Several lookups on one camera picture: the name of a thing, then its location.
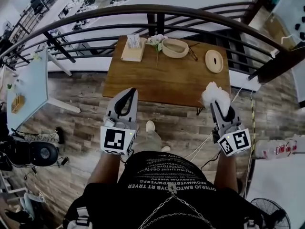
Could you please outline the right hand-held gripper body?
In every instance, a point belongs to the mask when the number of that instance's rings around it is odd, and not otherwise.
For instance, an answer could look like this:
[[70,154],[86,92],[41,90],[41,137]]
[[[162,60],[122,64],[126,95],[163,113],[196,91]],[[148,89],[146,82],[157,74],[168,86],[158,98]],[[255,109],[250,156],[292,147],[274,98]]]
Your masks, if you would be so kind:
[[239,154],[251,147],[249,129],[241,121],[213,129],[213,141],[226,156]]

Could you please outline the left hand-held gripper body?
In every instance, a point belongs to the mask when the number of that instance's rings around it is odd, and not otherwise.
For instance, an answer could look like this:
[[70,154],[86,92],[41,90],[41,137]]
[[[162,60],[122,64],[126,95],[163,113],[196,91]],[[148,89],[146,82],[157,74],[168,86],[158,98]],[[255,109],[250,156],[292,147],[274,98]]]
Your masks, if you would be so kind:
[[138,125],[131,117],[124,119],[114,110],[108,110],[101,126],[101,150],[108,154],[130,156],[137,132]]

